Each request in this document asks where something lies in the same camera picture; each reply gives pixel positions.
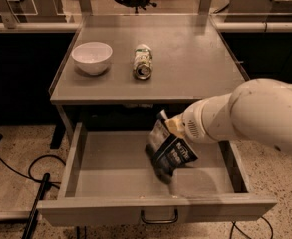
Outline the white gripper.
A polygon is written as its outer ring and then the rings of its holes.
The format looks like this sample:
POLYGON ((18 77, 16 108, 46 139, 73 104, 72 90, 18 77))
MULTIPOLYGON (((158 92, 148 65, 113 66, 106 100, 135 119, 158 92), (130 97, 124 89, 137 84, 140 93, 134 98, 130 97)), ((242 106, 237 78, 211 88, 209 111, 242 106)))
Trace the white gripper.
POLYGON ((175 137, 185 138, 194 143, 212 144, 216 140, 212 138, 203 124, 203 108, 207 100, 200 100, 191 104, 182 114, 178 114, 165 121, 170 133, 175 137))

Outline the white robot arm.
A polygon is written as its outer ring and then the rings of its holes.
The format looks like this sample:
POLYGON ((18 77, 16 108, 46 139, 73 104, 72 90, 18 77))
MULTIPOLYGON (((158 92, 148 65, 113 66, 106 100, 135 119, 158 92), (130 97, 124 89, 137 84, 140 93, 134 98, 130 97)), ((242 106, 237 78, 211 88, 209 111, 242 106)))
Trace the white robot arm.
POLYGON ((250 80, 229 94, 191 104, 165 124, 195 143, 252 140, 292 155, 292 84, 250 80))

